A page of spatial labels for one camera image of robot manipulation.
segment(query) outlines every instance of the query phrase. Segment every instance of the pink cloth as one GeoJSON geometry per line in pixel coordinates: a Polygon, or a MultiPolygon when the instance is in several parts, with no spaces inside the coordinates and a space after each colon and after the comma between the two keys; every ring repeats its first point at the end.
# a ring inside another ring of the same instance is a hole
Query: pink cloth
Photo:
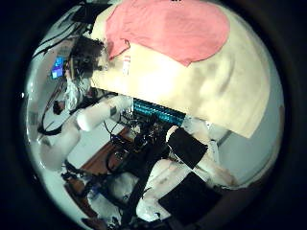
{"type": "Polygon", "coordinates": [[[229,23],[215,5],[200,0],[125,0],[106,20],[112,59],[137,43],[188,66],[225,44],[229,23]]]}

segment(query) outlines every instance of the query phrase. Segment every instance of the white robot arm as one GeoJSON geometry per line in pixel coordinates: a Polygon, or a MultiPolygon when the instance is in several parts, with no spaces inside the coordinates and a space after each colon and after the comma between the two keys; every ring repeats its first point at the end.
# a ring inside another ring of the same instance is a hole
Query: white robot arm
{"type": "Polygon", "coordinates": [[[120,95],[77,112],[63,124],[55,144],[40,153],[41,164],[50,171],[60,171],[63,162],[81,139],[80,129],[90,131],[105,119],[131,106],[132,98],[120,95]]]}

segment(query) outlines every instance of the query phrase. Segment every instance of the blue screen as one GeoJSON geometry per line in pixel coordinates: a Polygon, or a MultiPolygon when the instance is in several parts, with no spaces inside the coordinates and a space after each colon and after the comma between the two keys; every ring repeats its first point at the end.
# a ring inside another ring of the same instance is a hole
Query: blue screen
{"type": "Polygon", "coordinates": [[[64,57],[57,57],[54,66],[51,69],[52,79],[57,79],[63,76],[64,57]]]}

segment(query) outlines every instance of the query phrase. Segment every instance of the wire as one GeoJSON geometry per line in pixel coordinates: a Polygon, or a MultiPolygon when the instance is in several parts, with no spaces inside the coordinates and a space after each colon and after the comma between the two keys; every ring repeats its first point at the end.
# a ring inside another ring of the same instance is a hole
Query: wire
{"type": "Polygon", "coordinates": [[[48,47],[42,49],[41,51],[38,51],[36,54],[34,54],[34,55],[32,56],[32,59],[36,58],[38,55],[40,55],[40,54],[42,54],[42,53],[45,53],[45,52],[47,52],[49,49],[51,49],[51,48],[53,48],[53,47],[59,45],[60,43],[62,43],[63,40],[67,39],[72,33],[74,33],[75,31],[77,31],[78,29],[80,29],[80,28],[82,27],[82,25],[83,25],[83,24],[80,24],[77,28],[75,28],[71,33],[69,33],[68,35],[66,35],[66,36],[65,36],[63,39],[61,39],[60,41],[58,41],[58,42],[56,42],[56,43],[54,43],[54,44],[52,44],[52,45],[50,45],[50,46],[48,46],[48,47]]]}
{"type": "MultiPolygon", "coordinates": [[[[86,2],[84,2],[84,4],[82,4],[82,6],[84,6],[84,18],[87,17],[87,8],[86,8],[86,2]]],[[[72,35],[74,32],[76,32],[77,30],[79,30],[81,27],[83,26],[83,24],[81,23],[78,27],[76,27],[71,33],[69,33],[68,35],[66,35],[64,38],[62,38],[60,41],[50,45],[50,46],[47,46],[46,48],[38,51],[36,54],[34,54],[32,56],[32,59],[36,58],[38,55],[42,54],[42,53],[46,53],[49,49],[59,45],[60,43],[62,43],[63,40],[67,39],[70,35],[72,35]]]]}
{"type": "Polygon", "coordinates": [[[49,39],[44,40],[43,42],[39,43],[39,44],[38,44],[38,47],[42,46],[43,44],[47,43],[48,41],[51,41],[51,40],[57,38],[58,36],[63,35],[65,32],[67,32],[67,31],[68,31],[72,26],[74,26],[75,24],[76,24],[76,22],[73,22],[72,24],[70,24],[65,30],[63,30],[63,31],[60,32],[59,34],[54,35],[53,37],[50,37],[49,39]]]}

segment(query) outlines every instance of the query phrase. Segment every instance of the monitor screen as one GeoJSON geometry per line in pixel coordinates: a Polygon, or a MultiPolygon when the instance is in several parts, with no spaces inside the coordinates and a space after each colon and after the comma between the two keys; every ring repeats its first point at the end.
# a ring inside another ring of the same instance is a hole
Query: monitor screen
{"type": "Polygon", "coordinates": [[[54,66],[51,69],[51,78],[57,79],[63,76],[64,57],[57,57],[54,66]]]}

